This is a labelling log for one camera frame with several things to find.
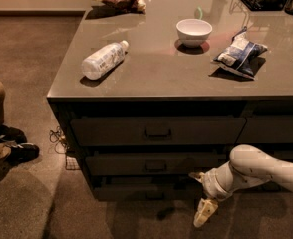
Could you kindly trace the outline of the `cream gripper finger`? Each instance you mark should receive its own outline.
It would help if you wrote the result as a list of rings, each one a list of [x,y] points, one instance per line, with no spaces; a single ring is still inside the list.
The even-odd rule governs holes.
[[[217,208],[218,202],[215,199],[201,198],[197,206],[197,211],[194,215],[193,225],[196,228],[203,226],[216,212]]]
[[[190,178],[195,179],[199,183],[202,183],[204,180],[205,174],[203,172],[191,172],[188,176]]]

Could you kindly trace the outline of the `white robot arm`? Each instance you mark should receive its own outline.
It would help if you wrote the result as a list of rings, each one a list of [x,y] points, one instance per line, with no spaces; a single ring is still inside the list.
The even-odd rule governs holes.
[[[194,214],[193,225],[203,226],[218,209],[218,204],[237,190],[275,182],[293,192],[293,163],[274,158],[247,144],[235,147],[229,160],[206,172],[189,175],[202,184],[201,198]]]

